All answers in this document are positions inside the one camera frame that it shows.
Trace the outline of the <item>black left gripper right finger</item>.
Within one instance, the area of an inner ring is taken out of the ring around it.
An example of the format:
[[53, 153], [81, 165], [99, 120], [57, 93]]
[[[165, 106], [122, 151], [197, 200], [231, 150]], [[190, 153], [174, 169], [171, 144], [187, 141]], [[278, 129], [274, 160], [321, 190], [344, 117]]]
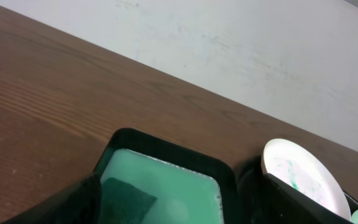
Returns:
[[271, 224], [350, 224], [272, 174], [263, 176], [262, 220]]

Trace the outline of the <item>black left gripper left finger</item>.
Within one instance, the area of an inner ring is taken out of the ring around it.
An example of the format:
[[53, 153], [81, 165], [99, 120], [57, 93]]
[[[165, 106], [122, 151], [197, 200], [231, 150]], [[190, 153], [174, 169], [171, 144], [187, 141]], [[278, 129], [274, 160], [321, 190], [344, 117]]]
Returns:
[[95, 224], [101, 206], [101, 184], [90, 174], [3, 224]]

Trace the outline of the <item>green and yellow sponge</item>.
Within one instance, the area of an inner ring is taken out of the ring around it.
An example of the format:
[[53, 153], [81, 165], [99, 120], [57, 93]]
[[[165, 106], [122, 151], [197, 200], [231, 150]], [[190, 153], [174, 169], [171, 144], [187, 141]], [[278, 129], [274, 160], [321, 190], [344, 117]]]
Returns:
[[98, 223], [140, 224], [158, 200], [127, 182], [109, 178], [101, 184]]

